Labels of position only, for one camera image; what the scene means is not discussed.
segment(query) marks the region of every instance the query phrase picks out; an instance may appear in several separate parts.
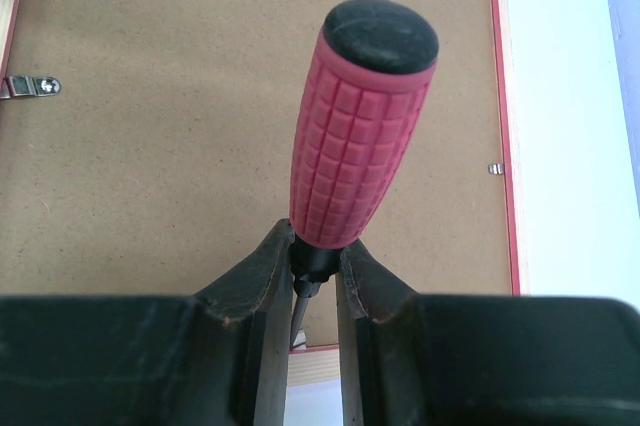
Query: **white wall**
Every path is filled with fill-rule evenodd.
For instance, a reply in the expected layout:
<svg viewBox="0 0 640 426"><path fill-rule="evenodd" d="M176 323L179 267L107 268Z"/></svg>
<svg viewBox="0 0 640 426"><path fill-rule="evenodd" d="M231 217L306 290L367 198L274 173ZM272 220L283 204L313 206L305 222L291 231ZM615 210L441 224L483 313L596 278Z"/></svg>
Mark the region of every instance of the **white wall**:
<svg viewBox="0 0 640 426"><path fill-rule="evenodd" d="M342 424L340 380L287 388L284 426L339 426Z"/></svg>
<svg viewBox="0 0 640 426"><path fill-rule="evenodd" d="M607 0L507 2L523 283L640 308L640 216Z"/></svg>

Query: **black plastic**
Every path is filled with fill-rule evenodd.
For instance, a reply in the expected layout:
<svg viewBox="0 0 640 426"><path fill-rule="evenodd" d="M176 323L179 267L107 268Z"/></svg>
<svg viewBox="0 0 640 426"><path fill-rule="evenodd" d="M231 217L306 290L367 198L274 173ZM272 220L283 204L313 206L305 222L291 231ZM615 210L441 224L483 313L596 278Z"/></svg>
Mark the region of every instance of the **black plastic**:
<svg viewBox="0 0 640 426"><path fill-rule="evenodd" d="M418 73L438 57L438 37L431 25L392 1L345 1L329 12L322 31L338 55L379 73Z"/></svg>
<svg viewBox="0 0 640 426"><path fill-rule="evenodd" d="M418 294L359 241L336 287L345 425L640 424L628 305Z"/></svg>
<svg viewBox="0 0 640 426"><path fill-rule="evenodd" d="M288 221L195 297L4 297L0 425L280 425Z"/></svg>
<svg viewBox="0 0 640 426"><path fill-rule="evenodd" d="M289 250L293 289L301 298L312 298L323 283L338 272L342 249L311 246L298 235Z"/></svg>

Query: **screwdriver handle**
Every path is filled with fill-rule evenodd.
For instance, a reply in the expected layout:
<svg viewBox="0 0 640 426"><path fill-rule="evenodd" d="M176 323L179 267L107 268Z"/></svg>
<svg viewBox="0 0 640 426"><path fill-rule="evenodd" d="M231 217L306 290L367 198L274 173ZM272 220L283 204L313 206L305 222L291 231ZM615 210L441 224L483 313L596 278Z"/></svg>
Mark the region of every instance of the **screwdriver handle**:
<svg viewBox="0 0 640 426"><path fill-rule="evenodd" d="M290 220L310 246L340 249L376 211L415 130L438 40L409 8L351 0L325 19L302 97Z"/></svg>

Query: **red frame edge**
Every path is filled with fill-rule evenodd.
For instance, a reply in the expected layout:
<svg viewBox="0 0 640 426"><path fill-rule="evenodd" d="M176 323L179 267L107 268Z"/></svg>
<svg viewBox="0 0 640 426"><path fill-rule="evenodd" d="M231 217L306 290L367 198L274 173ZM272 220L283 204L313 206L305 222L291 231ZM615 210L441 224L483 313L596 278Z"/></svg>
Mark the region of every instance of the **red frame edge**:
<svg viewBox="0 0 640 426"><path fill-rule="evenodd" d="M18 4L20 0L13 2L13 11L11 13L11 22L9 23L9 34L7 35L7 44L4 45L4 57L0 64L0 80L4 80L7 73L7 65L9 63L9 52L11 50L11 42L13 41L13 32L16 27L16 17L18 15Z"/></svg>
<svg viewBox="0 0 640 426"><path fill-rule="evenodd" d="M495 42L496 71L498 75L498 104L500 111L500 133L502 140L502 155L504 160L504 183L507 206L507 234L509 243L509 260L511 266L511 292L522 294L520 268L518 262L518 242L516 240L515 197L512 174L511 138L509 131L509 112L507 108L507 91L504 71L504 50L502 48L502 28L500 6L498 0L491 0L491 16L493 20L493 35Z"/></svg>

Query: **red rubber grip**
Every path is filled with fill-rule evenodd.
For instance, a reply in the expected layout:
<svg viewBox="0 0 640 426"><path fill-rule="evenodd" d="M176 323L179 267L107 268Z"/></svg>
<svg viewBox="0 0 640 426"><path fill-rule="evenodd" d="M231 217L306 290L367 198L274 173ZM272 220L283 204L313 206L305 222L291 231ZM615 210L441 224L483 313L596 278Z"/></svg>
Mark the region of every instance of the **red rubber grip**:
<svg viewBox="0 0 640 426"><path fill-rule="evenodd" d="M289 214L300 238L338 249L360 236L400 165L434 71L373 72L336 54L320 33L293 149Z"/></svg>

